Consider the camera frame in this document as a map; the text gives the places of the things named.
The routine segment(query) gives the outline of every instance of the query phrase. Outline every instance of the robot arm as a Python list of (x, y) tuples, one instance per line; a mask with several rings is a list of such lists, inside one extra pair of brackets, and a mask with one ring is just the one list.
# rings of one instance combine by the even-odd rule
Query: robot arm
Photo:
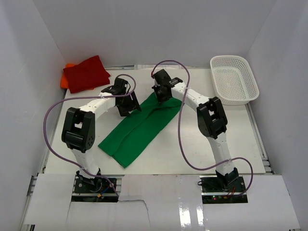
[[(186, 85), (179, 78), (171, 79), (165, 70), (160, 70), (153, 75), (155, 91), (159, 103), (170, 98), (183, 100)], [(185, 104), (197, 113), (198, 127), (207, 137), (216, 163), (230, 160), (230, 152), (226, 140), (227, 117), (219, 98), (208, 98), (198, 92), (188, 89)], [(232, 161), (216, 167), (216, 175), (224, 186), (228, 186), (238, 178), (238, 171)]]
[[(77, 162), (93, 175), (100, 175), (100, 169), (94, 161), (93, 150), (90, 148), (95, 141), (95, 121), (108, 109), (117, 107), (121, 116), (130, 116), (131, 111), (141, 111), (135, 92), (125, 97), (105, 98), (112, 95), (124, 95), (129, 92), (129, 83), (116, 78), (113, 86), (107, 87), (99, 94), (100, 99), (92, 100), (79, 108), (69, 108), (66, 112), (62, 141), (72, 150)], [(78, 177), (91, 185), (96, 184), (94, 177), (80, 169)]]

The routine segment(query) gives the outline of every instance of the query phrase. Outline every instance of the white laundry basket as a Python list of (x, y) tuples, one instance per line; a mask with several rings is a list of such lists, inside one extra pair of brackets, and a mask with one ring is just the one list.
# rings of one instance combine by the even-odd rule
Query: white laundry basket
[(242, 105), (259, 96), (259, 89), (246, 59), (234, 55), (211, 59), (215, 94), (224, 105)]

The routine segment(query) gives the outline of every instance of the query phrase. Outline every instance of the gray wall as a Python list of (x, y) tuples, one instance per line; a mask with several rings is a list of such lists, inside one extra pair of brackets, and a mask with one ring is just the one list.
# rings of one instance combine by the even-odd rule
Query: gray wall
[(0, 34), (0, 230), (17, 231), (46, 152), (44, 114), (63, 96), (64, 60), (32, 0), (0, 0)]
[(247, 59), (260, 89), (252, 108), (270, 163), (308, 231), (308, 1), (278, 0)]
[(65, 61), (105, 66), (171, 58), (209, 66), (245, 56), (275, 0), (33, 0)]

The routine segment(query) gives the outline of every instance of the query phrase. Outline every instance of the red cloth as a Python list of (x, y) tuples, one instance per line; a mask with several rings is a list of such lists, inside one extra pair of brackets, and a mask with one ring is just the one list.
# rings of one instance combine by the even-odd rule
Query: red cloth
[(63, 69), (71, 93), (109, 84), (110, 74), (105, 70), (98, 55), (73, 67)]

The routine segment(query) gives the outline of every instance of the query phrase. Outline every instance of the green cloth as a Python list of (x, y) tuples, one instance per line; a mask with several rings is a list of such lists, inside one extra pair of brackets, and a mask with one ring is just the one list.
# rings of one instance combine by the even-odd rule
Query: green cloth
[(179, 112), (181, 101), (171, 98), (159, 104), (152, 93), (137, 110), (98, 145), (123, 167), (129, 166)]

